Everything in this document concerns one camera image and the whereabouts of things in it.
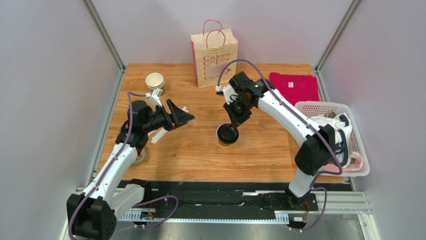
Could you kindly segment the black plastic cup lid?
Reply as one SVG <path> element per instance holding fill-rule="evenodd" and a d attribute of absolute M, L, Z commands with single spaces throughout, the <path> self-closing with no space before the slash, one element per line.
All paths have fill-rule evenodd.
<path fill-rule="evenodd" d="M 221 138 L 221 139 L 227 139 L 227 140 L 231 140 L 231 139 L 236 139 L 238 140 L 239 138 L 239 131 L 233 131 L 230 128 L 230 124 L 226 123 L 226 124 L 222 124 L 220 125 L 217 130 L 216 130 L 216 136 L 217 138 Z"/>

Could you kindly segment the single paper coffee cup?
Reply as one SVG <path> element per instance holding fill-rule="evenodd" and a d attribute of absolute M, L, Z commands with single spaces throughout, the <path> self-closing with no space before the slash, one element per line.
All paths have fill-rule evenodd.
<path fill-rule="evenodd" d="M 224 138 L 218 138 L 218 142 L 223 147 L 229 147 L 233 145 L 237 140 L 236 139 L 224 139 Z"/>

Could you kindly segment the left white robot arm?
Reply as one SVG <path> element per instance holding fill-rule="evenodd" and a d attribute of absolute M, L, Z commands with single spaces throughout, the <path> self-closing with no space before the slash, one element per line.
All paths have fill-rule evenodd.
<path fill-rule="evenodd" d="M 149 132 L 172 131 L 195 119 L 170 99 L 166 103 L 170 112 L 162 104 L 152 109 L 144 100 L 129 101 L 128 120 L 105 165 L 82 193 L 71 194 L 66 202 L 70 239 L 109 240 L 118 220 L 145 199 L 151 186 L 147 181 L 134 179 L 121 192 L 116 189 L 128 168 L 141 157 Z"/>

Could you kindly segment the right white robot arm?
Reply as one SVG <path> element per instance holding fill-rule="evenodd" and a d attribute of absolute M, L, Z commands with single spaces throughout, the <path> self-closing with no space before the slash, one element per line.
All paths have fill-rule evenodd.
<path fill-rule="evenodd" d="M 234 75 L 228 85 L 217 85 L 215 90 L 217 95 L 224 96 L 223 107 L 230 118 L 230 123 L 216 130 L 222 145 L 238 140 L 238 127 L 250 118 L 252 108 L 273 117 L 297 141 L 299 151 L 294 158 L 297 170 L 283 201 L 292 209 L 303 206 L 320 170 L 336 159 L 334 128 L 329 124 L 321 126 L 302 114 L 268 80 L 253 81 L 243 71 Z"/>

